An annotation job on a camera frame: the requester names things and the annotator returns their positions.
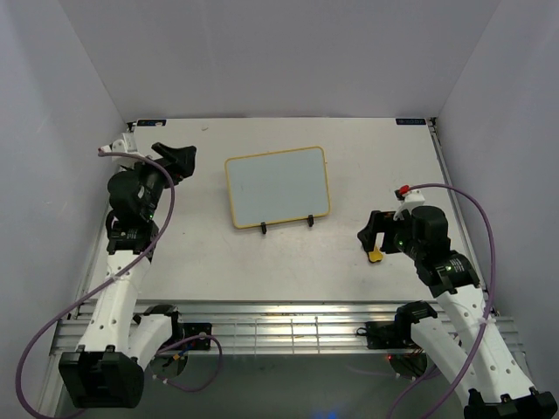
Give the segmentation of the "yellow black whiteboard eraser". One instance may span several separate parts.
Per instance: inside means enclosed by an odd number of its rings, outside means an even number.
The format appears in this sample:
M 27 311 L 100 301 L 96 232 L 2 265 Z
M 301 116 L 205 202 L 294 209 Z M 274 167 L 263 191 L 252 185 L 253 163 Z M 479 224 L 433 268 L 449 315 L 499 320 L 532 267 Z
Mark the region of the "yellow black whiteboard eraser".
M 376 246 L 372 251 L 367 252 L 367 256 L 371 264 L 380 263 L 383 260 L 383 254 Z

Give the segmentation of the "yellow framed whiteboard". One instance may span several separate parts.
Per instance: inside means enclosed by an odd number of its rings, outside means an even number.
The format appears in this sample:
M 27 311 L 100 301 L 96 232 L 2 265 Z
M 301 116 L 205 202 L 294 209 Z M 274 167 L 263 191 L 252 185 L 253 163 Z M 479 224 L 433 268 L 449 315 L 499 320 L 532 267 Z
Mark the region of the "yellow framed whiteboard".
M 224 163 L 237 229 L 314 220 L 331 211 L 325 150 L 320 146 L 229 158 Z

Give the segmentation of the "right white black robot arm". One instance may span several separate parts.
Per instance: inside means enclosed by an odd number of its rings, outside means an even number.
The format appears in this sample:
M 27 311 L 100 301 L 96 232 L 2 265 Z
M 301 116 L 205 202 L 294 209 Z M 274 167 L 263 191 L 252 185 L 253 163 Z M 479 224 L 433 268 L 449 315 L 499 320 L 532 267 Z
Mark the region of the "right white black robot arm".
M 419 206 L 401 214 L 374 210 L 358 232 L 366 251 L 403 253 L 452 323 L 450 336 L 425 301 L 401 306 L 394 320 L 397 341 L 418 345 L 451 383 L 466 418 L 551 418 L 558 404 L 539 391 L 487 317 L 480 280 L 468 258 L 451 247 L 443 210 Z

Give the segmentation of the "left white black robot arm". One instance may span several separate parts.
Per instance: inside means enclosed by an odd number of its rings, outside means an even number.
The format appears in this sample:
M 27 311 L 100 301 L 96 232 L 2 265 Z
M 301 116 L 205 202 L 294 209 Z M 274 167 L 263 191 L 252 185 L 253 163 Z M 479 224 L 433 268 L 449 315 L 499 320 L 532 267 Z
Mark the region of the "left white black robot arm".
M 59 372 L 77 409 L 132 409 L 144 389 L 144 372 L 162 347 L 179 347 L 183 324 L 172 305 L 135 314 L 141 284 L 166 230 L 154 216 L 164 190 L 193 175 L 197 149 L 152 145 L 152 160 L 107 146 L 120 169 L 107 183 L 107 286 L 96 293 L 92 318 L 76 348 L 62 354 Z

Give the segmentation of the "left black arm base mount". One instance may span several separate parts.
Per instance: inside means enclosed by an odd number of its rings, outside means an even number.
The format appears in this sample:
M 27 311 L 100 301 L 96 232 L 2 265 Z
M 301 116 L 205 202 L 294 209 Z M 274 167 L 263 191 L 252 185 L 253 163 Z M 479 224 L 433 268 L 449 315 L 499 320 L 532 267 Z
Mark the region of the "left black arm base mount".
M 178 323 L 178 329 L 165 341 L 158 352 L 163 351 L 209 351 L 213 325 L 207 322 Z

